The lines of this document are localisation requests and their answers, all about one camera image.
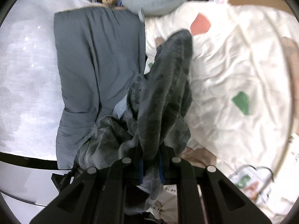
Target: black metal bracket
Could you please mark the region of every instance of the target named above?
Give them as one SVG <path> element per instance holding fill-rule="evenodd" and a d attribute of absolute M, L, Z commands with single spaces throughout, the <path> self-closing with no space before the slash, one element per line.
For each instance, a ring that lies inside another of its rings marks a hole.
<path fill-rule="evenodd" d="M 30 223 L 122 224 L 126 186 L 142 182 L 141 153 L 138 146 L 129 151 L 130 157 L 109 168 L 90 167 L 71 184 L 71 174 L 53 175 L 61 192 Z M 164 144 L 159 148 L 159 162 L 164 184 L 177 185 L 179 224 L 205 224 L 205 220 L 209 224 L 271 224 L 216 167 L 193 167 Z"/>

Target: white bedsheet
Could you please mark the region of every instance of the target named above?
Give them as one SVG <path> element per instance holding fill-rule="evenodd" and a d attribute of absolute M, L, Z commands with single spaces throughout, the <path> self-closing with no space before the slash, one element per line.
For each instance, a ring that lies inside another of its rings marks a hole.
<path fill-rule="evenodd" d="M 299 24 L 294 16 L 268 7 L 187 2 L 169 15 L 146 20 L 147 65 L 154 61 L 155 39 L 191 30 L 198 14 L 211 27 L 193 36 L 193 101 L 185 117 L 193 140 L 188 146 L 214 154 L 216 166 L 279 223 L 299 195 L 281 174 L 294 171 L 286 159 L 293 163 L 296 155 L 285 151 L 292 133 L 292 94 L 281 38 L 298 42 Z M 232 101 L 240 92 L 248 96 L 249 112 Z"/>
<path fill-rule="evenodd" d="M 64 108 L 54 13 L 87 0 L 17 0 L 0 27 L 0 151 L 56 160 Z"/>

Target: round screw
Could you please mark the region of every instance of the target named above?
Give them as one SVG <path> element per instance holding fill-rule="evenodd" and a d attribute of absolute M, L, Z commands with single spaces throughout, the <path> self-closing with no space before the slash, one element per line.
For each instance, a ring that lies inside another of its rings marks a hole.
<path fill-rule="evenodd" d="M 95 167 L 89 167 L 87 169 L 87 173 L 89 173 L 89 174 L 94 174 L 96 172 L 97 172 L 97 169 Z"/>
<path fill-rule="evenodd" d="M 216 172 L 216 167 L 213 166 L 213 165 L 210 165 L 207 167 L 207 170 L 210 172 L 210 173 L 215 173 Z"/>
<path fill-rule="evenodd" d="M 125 157 L 125 158 L 123 158 L 122 162 L 123 162 L 123 164 L 129 164 L 132 162 L 132 160 L 129 157 Z"/>
<path fill-rule="evenodd" d="M 180 163 L 181 162 L 181 158 L 178 157 L 178 156 L 175 156 L 175 157 L 172 158 L 172 162 L 173 163 Z"/>

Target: patterned fabric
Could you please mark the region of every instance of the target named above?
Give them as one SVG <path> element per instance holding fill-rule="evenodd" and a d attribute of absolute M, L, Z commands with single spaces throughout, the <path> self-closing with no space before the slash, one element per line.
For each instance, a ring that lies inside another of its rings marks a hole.
<path fill-rule="evenodd" d="M 165 142 L 179 155 L 185 148 L 190 132 L 183 117 L 191 104 L 187 76 L 192 58 L 192 35 L 179 31 L 158 47 L 155 63 L 146 76 L 138 75 L 127 94 L 123 116 L 105 116 L 94 126 L 88 140 L 75 158 L 79 170 L 98 169 L 127 155 L 140 143 L 143 150 L 145 177 L 143 190 L 149 197 L 142 203 L 126 205 L 126 214 L 149 209 L 162 192 L 157 153 Z"/>

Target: wrinkled fabric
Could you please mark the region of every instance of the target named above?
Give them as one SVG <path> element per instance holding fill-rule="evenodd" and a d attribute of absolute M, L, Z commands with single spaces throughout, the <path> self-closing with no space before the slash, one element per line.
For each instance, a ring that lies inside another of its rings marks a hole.
<path fill-rule="evenodd" d="M 124 96 L 114 107 L 113 115 L 116 115 L 119 119 L 125 113 L 127 109 L 127 95 Z"/>
<path fill-rule="evenodd" d="M 56 13 L 54 35 L 65 104 L 56 138 L 59 169 L 72 168 L 96 121 L 111 115 L 145 69 L 145 30 L 128 10 Z"/>
<path fill-rule="evenodd" d="M 179 155 L 185 148 L 190 132 L 184 122 L 191 104 L 187 76 L 192 58 L 192 36 L 188 30 L 172 35 L 160 45 L 155 63 L 147 75 L 138 75 L 127 94 L 127 109 L 117 116 L 100 119 L 90 138 L 75 158 L 80 170 L 111 166 L 125 157 L 129 148 L 140 143 L 145 170 L 142 187 L 149 197 L 141 203 L 127 204 L 126 214 L 146 211 L 162 192 L 157 152 L 165 142 Z"/>

